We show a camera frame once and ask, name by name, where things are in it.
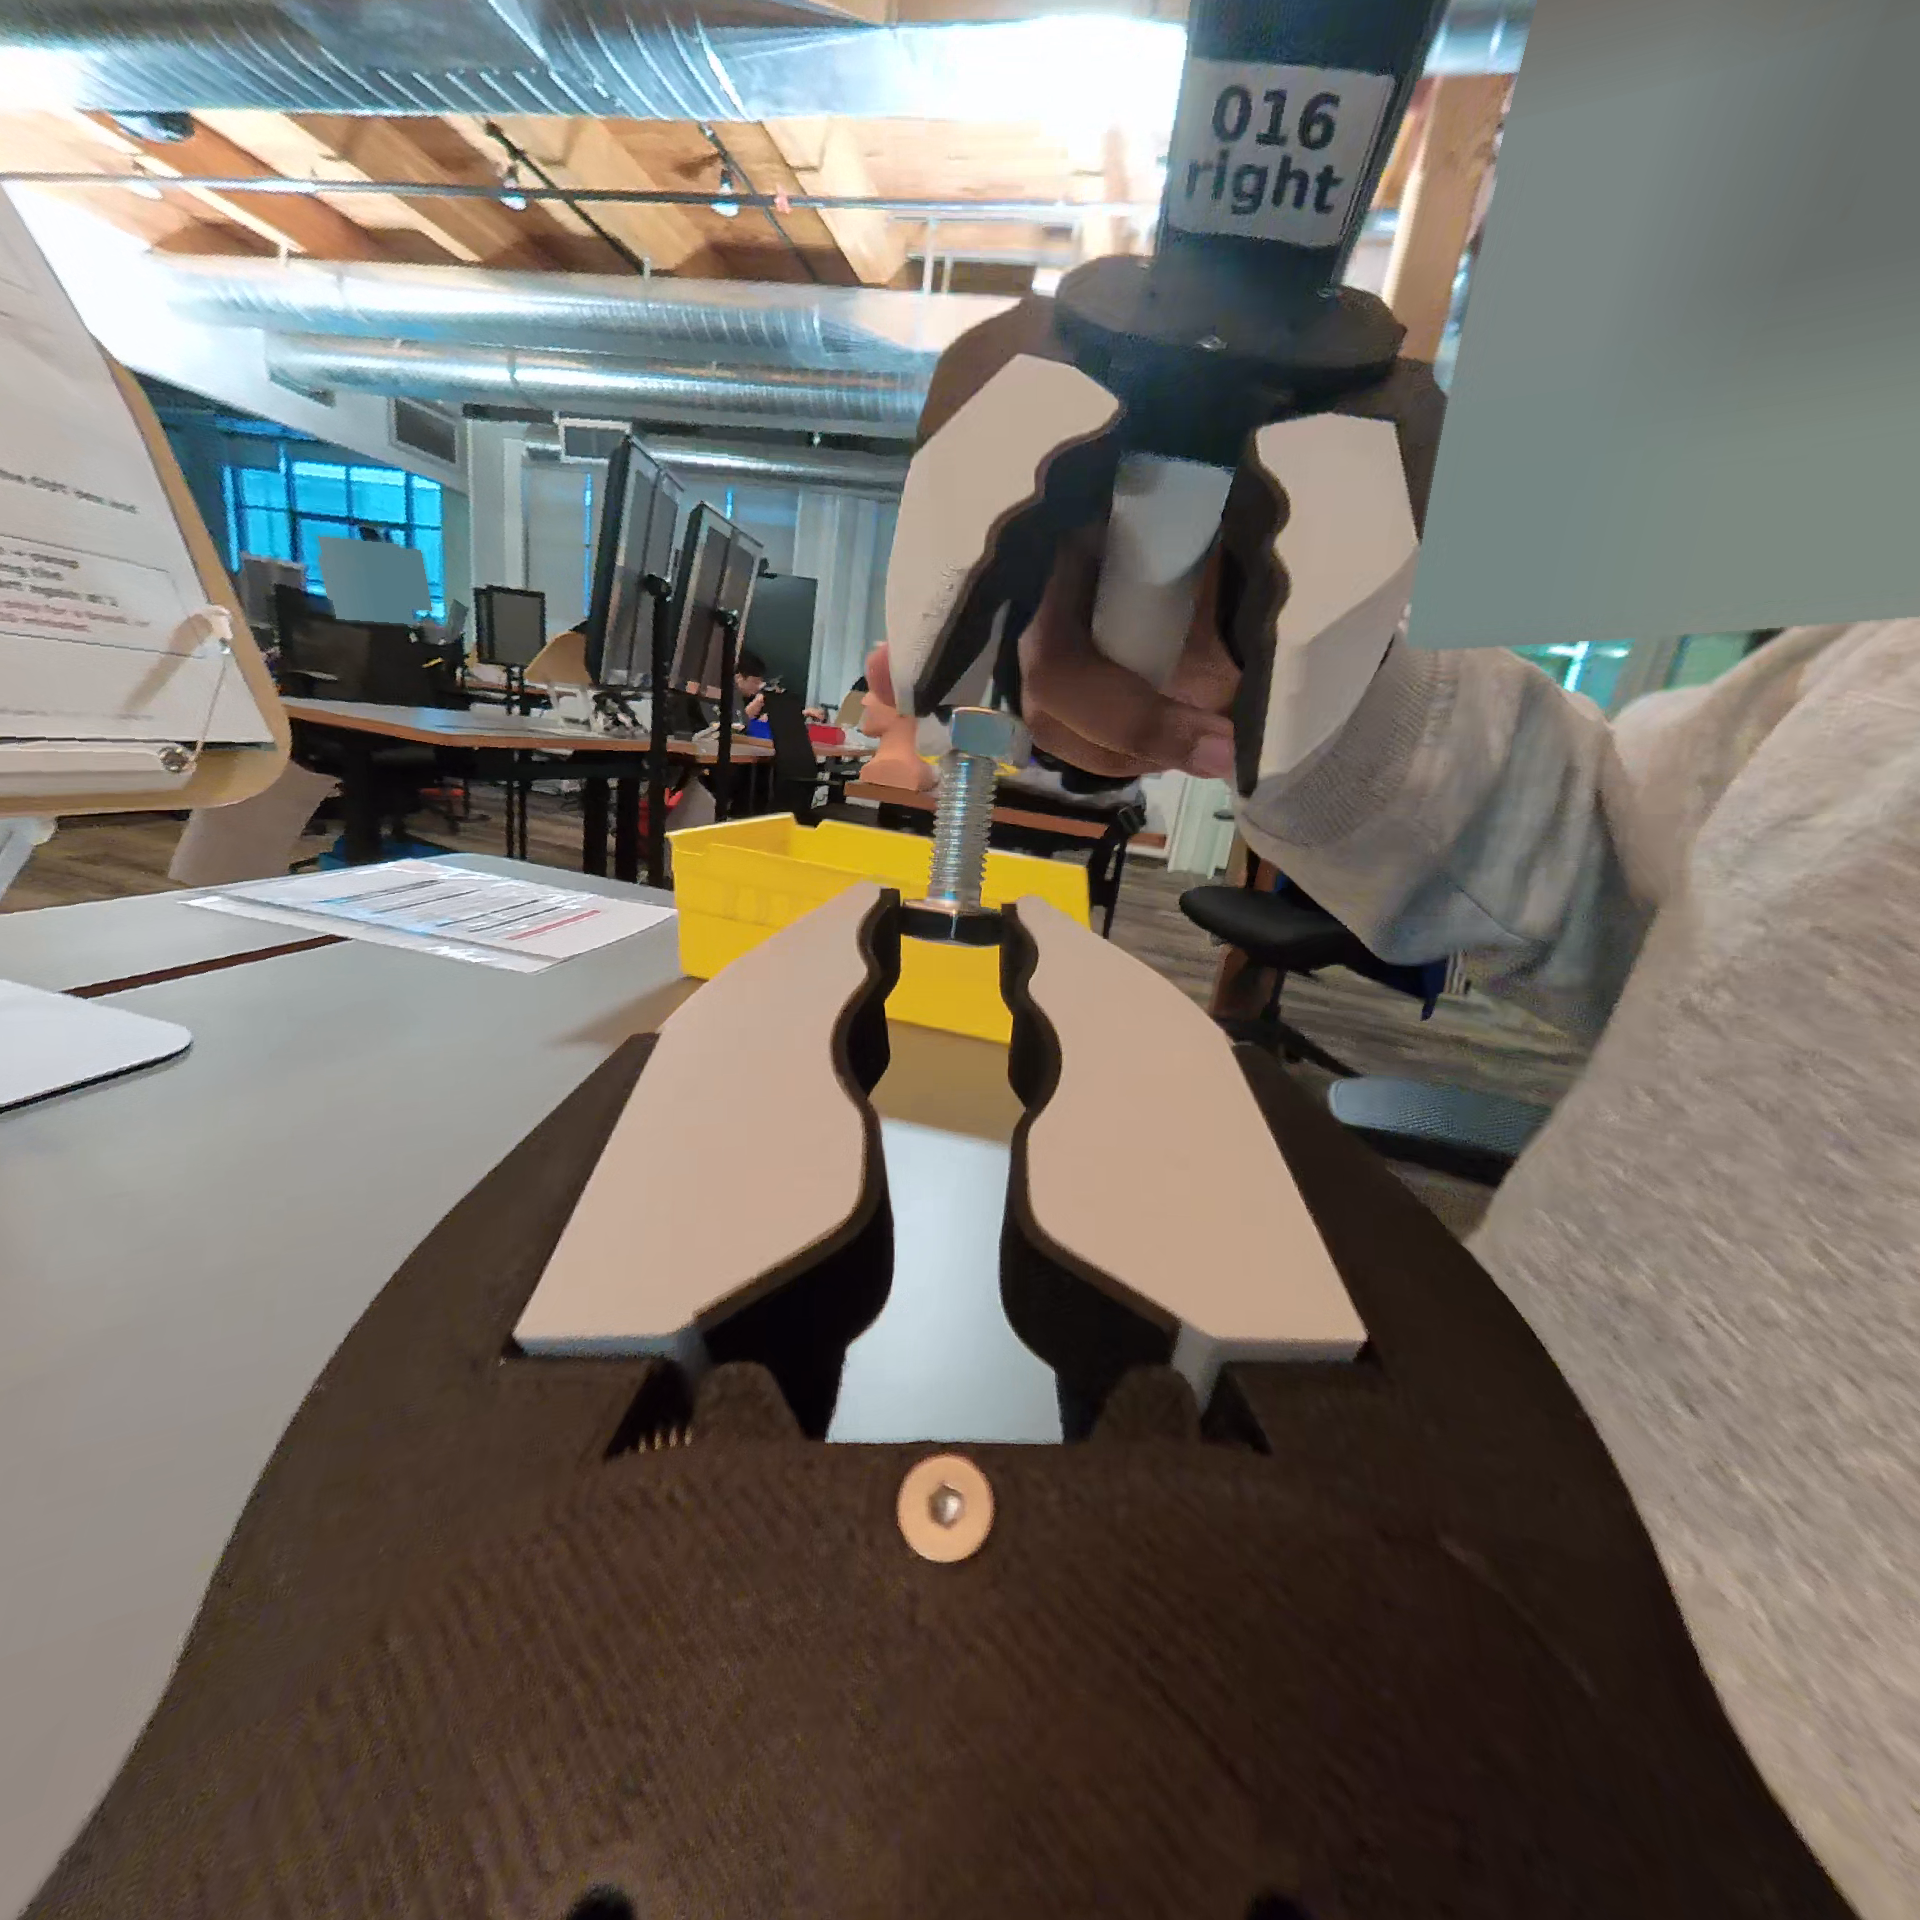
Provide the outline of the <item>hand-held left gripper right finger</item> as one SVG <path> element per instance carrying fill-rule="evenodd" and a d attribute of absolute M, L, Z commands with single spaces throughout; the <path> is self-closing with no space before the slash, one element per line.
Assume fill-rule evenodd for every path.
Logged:
<path fill-rule="evenodd" d="M 1005 910 L 1021 1100 L 1001 1303 L 1052 1368 L 1344 1361 L 1365 1326 L 1210 1014 L 1062 910 Z"/>

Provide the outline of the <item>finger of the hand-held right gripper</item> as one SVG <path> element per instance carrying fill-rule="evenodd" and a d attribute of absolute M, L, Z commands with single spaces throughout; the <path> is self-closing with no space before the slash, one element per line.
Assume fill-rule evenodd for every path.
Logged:
<path fill-rule="evenodd" d="M 1354 720 L 1420 549 L 1393 423 L 1296 416 L 1250 436 L 1218 525 L 1240 793 L 1291 776 Z"/>
<path fill-rule="evenodd" d="M 901 713 L 954 705 L 1012 644 L 1062 540 L 1113 503 L 1120 424 L 1089 373 L 1019 353 L 915 453 L 883 593 Z"/>

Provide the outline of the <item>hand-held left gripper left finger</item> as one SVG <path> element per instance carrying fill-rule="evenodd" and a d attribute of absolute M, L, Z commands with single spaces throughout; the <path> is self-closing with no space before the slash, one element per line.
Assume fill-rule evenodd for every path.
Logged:
<path fill-rule="evenodd" d="M 518 1312 L 532 1358 L 693 1358 L 884 1210 L 901 893 L 852 882 L 657 1032 Z"/>

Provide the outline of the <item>steel bolt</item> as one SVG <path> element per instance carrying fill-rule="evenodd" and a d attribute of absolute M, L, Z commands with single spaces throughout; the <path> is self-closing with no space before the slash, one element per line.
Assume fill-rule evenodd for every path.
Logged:
<path fill-rule="evenodd" d="M 987 758 L 963 758 L 946 750 L 941 757 L 939 793 L 933 816 L 926 896 L 948 896 L 986 903 L 987 852 L 993 846 L 993 812 L 1003 765 Z M 901 903 L 906 937 L 926 944 L 995 949 L 1001 940 L 997 919 L 946 920 L 920 913 Z"/>

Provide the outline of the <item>person's right forearm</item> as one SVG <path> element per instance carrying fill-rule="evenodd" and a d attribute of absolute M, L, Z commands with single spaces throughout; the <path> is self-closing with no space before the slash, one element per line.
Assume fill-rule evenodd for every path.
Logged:
<path fill-rule="evenodd" d="M 1460 960 L 1596 1041 L 1697 828 L 1661 757 L 1707 697 L 1667 687 L 1606 718 L 1506 650 L 1393 639 L 1338 727 L 1254 780 L 1240 828 L 1378 960 Z"/>

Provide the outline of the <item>grey desk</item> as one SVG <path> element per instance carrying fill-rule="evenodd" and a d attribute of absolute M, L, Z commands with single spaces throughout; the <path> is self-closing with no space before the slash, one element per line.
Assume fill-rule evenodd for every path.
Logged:
<path fill-rule="evenodd" d="M 998 1303 L 1001 1055 L 896 1032 L 801 1367 L 518 1358 L 672 1007 L 333 946 L 108 999 L 186 1062 L 5 1122 L 5 1914 L 1029 1914 L 1032 1678 L 907 1442 L 1053 1438 Z"/>

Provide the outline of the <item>wooden top background desk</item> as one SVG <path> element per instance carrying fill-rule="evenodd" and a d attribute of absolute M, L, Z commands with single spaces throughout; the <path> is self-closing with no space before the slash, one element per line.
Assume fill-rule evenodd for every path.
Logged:
<path fill-rule="evenodd" d="M 469 758 L 492 757 L 509 790 L 509 860 L 529 856 L 523 790 L 545 776 L 582 781 L 582 870 L 650 885 L 665 879 L 665 807 L 643 797 L 657 775 L 657 760 L 720 765 L 731 776 L 731 800 L 768 800 L 777 785 L 777 748 L 748 736 L 670 736 L 662 750 L 653 751 L 650 736 L 600 736 L 508 713 L 321 700 L 290 700 L 284 709 L 292 724 L 329 737 L 340 757 L 339 856 L 347 866 L 385 856 L 376 753 L 389 743 Z"/>

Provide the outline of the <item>person's right hand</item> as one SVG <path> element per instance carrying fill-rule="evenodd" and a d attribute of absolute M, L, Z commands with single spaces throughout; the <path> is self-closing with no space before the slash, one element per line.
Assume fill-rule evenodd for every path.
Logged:
<path fill-rule="evenodd" d="M 1097 554 L 1066 549 L 1019 636 L 1019 713 L 1033 745 L 1092 776 L 1226 780 L 1242 669 L 1216 624 L 1218 553 L 1200 566 L 1185 648 L 1163 687 L 1097 650 L 1094 586 Z"/>

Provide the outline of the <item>yellow plastic bin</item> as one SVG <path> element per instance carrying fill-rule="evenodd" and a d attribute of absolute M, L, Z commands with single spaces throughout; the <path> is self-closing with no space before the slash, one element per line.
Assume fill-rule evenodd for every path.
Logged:
<path fill-rule="evenodd" d="M 716 822 L 670 833 L 680 903 L 682 972 L 699 980 L 693 1001 L 668 1025 L 682 1030 L 682 1014 L 704 1037 L 729 1037 L 750 1055 L 766 1054 L 779 1071 L 828 1060 L 832 1025 L 848 994 L 862 991 L 860 916 L 874 910 L 874 893 L 894 892 L 920 901 L 928 892 L 933 844 L 906 831 L 860 822 L 803 828 L 790 814 L 748 822 Z M 830 906 L 824 929 L 786 937 L 830 901 L 854 888 L 851 906 Z M 1044 920 L 1033 940 L 1057 954 L 1057 988 L 1112 991 L 1107 974 L 1125 972 L 1117 953 L 1089 922 L 1089 879 L 1080 869 L 1029 855 L 987 852 L 984 882 L 987 905 L 1019 905 L 1019 919 Z M 1073 920 L 1073 937 L 1049 929 Z M 965 1040 L 1005 1045 L 1012 1013 L 1001 994 L 1001 960 L 995 949 L 902 940 L 899 977 L 883 1014 Z"/>

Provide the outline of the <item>black office chair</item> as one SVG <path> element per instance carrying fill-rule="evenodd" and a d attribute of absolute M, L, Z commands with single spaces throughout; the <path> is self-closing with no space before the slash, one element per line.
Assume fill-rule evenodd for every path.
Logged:
<path fill-rule="evenodd" d="M 1182 892 L 1189 922 L 1226 953 L 1206 1009 L 1235 1041 L 1253 1045 L 1285 1064 L 1312 1064 L 1336 1079 L 1357 1068 L 1312 1041 L 1283 1016 L 1283 994 L 1296 976 L 1346 968 L 1378 988 L 1417 999 L 1417 966 L 1385 962 L 1344 922 L 1291 885 L 1204 882 Z"/>

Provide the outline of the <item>black monitor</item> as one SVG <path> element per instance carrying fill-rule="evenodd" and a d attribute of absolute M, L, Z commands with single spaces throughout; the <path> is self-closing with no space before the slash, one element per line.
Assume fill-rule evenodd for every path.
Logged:
<path fill-rule="evenodd" d="M 670 690 L 709 700 L 729 690 L 762 557 L 763 543 L 720 509 L 691 506 L 670 600 Z"/>
<path fill-rule="evenodd" d="M 680 564 L 684 486 L 624 430 L 596 495 L 586 668 L 594 690 L 632 690 L 651 674 L 657 612 Z"/>

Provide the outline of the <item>laminated paper sheet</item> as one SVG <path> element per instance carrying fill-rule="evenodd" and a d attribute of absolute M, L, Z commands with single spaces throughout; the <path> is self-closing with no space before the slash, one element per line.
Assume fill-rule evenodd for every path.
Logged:
<path fill-rule="evenodd" d="M 539 974 L 680 919 L 670 905 L 469 870 L 442 860 L 245 879 L 189 893 L 186 903 L 313 937 L 381 944 L 513 974 Z"/>

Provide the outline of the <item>instruction sheet on stand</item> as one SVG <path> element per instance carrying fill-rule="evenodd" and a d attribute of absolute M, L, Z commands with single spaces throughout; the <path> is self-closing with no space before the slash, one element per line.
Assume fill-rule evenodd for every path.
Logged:
<path fill-rule="evenodd" d="M 166 444 L 166 453 L 160 454 L 166 489 L 174 503 L 195 517 L 187 528 L 187 542 L 196 553 L 203 581 L 220 593 L 222 605 L 232 614 L 233 655 L 242 665 L 256 701 L 269 720 L 273 737 L 266 748 L 254 750 L 217 748 L 210 743 L 196 750 L 115 750 L 77 743 L 42 743 L 34 748 L 27 743 L 5 745 L 2 737 L 5 888 L 11 886 L 14 878 L 32 860 L 32 852 L 57 829 L 61 818 L 98 812 L 226 807 L 249 800 L 269 785 L 290 758 L 290 724 L 281 697 L 256 648 L 245 610 L 206 528 L 201 506 L 182 478 L 172 444 L 145 390 L 113 356 L 109 362 L 123 390 L 132 398 L 141 424 L 154 439 L 164 439 Z"/>

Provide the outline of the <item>printed instruction sheet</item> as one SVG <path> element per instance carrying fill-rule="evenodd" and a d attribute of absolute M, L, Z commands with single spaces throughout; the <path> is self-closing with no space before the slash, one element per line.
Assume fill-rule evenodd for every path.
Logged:
<path fill-rule="evenodd" d="M 273 737 L 160 454 L 11 201 L 2 210 L 5 745 Z"/>

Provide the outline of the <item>silver ventilation duct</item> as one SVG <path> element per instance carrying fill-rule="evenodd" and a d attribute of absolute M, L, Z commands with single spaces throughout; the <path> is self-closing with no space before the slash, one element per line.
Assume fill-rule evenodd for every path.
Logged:
<path fill-rule="evenodd" d="M 795 366 L 936 353 L 1017 306 L 1005 294 L 310 257 L 164 255 L 155 274 L 174 311 L 208 324 L 596 351 L 696 346 Z"/>
<path fill-rule="evenodd" d="M 273 378 L 299 392 L 377 392 L 577 418 L 789 428 L 910 439 L 928 394 L 920 369 L 684 366 L 605 351 L 262 335 Z"/>
<path fill-rule="evenodd" d="M 8 110 L 651 120 L 1171 114 L 1180 22 L 876 22 L 826 5 L 5 2 Z"/>

